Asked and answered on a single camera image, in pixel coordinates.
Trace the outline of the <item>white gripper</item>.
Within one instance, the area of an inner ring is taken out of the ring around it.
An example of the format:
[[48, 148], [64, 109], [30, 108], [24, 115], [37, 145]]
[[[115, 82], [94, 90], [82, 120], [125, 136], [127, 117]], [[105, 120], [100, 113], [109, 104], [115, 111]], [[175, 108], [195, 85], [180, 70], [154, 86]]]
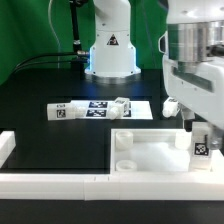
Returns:
[[[183, 127], [192, 128], [195, 114], [224, 131], [224, 58], [196, 65], [194, 72], [177, 70], [177, 62], [163, 56], [163, 76], [167, 94], [187, 108], [181, 109]], [[222, 134], [208, 135], [208, 148], [222, 148]]]

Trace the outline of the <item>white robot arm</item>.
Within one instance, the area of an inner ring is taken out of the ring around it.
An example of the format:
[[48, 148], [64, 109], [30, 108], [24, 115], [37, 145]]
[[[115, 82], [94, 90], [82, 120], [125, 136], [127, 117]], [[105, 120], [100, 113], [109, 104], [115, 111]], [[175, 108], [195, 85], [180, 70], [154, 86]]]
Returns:
[[[85, 76], [122, 83], [141, 73], [130, 41], [129, 0], [73, 0], [95, 7], [95, 42], [85, 54]], [[184, 120], [199, 115], [208, 123], [207, 147], [224, 137], [224, 0], [157, 0], [167, 11], [158, 40], [167, 94], [181, 105]]]

